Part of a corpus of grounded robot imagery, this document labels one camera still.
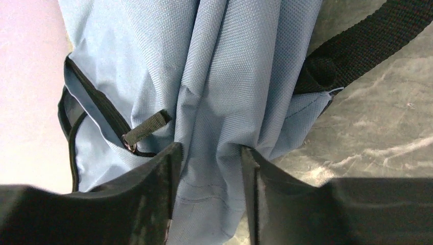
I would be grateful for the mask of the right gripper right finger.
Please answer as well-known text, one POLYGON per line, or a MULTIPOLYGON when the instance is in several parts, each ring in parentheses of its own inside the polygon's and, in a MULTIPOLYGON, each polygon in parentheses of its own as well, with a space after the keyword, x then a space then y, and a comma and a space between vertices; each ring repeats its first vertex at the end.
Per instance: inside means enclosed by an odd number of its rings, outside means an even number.
POLYGON ((308 185, 243 146, 251 244, 432 244, 431 178, 308 185))

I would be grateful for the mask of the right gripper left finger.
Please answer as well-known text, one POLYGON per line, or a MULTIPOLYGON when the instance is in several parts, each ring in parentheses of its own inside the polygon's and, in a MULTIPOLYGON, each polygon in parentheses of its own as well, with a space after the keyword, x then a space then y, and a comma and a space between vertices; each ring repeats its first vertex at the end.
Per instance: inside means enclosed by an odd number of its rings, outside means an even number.
POLYGON ((89 192, 1 186, 1 244, 165 244, 182 145, 89 192))

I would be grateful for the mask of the blue student backpack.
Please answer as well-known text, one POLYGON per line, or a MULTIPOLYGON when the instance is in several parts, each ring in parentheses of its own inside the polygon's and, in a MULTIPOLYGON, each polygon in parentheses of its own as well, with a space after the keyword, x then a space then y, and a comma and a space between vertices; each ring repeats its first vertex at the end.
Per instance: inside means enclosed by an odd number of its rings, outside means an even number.
POLYGON ((331 101, 432 22, 432 1, 386 1, 307 48, 321 1, 60 1, 73 44, 59 120, 74 191, 172 142, 184 160, 169 244, 223 244, 245 209, 240 146, 298 147, 331 101))

